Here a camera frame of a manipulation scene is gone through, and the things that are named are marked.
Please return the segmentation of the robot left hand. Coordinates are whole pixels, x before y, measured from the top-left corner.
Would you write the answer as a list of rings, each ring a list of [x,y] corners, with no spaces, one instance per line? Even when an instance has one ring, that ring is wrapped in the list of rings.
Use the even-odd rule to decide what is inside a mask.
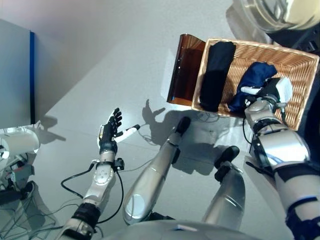
[[[117,153],[118,146],[120,143],[130,137],[132,134],[140,129],[140,125],[136,124],[125,130],[118,131],[118,128],[122,125],[122,112],[117,107],[110,114],[107,122],[102,124],[99,129],[97,137],[97,145],[99,148],[99,153],[105,151],[112,151]]]

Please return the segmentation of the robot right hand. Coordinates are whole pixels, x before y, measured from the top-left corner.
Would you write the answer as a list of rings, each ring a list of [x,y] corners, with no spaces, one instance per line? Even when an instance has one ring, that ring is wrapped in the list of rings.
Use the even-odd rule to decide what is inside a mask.
[[[288,103],[293,96],[293,86],[288,77],[268,78],[262,87],[242,86],[240,91],[258,98],[271,97],[276,103]]]

